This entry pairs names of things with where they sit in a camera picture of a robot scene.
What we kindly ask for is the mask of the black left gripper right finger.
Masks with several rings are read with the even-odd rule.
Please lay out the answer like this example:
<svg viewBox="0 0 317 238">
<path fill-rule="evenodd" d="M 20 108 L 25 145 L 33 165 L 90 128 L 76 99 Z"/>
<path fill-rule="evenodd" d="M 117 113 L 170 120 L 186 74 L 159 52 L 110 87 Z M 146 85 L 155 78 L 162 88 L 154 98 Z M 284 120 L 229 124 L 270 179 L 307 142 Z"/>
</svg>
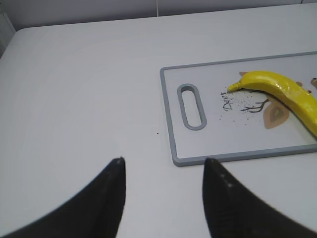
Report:
<svg viewBox="0 0 317 238">
<path fill-rule="evenodd" d="M 218 160 L 204 164 L 202 197 L 213 238 L 315 238 L 316 232 L 286 217 L 241 184 Z"/>
</svg>

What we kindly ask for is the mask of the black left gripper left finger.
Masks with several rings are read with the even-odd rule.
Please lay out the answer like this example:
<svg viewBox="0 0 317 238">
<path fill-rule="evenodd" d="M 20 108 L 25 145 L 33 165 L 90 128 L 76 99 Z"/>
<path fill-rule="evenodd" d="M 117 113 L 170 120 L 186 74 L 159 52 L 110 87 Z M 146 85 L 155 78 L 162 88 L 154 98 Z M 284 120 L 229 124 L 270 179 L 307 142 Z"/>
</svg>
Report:
<svg viewBox="0 0 317 238">
<path fill-rule="evenodd" d="M 114 238 L 126 198 L 124 158 L 116 158 L 79 193 L 8 238 Z"/>
</svg>

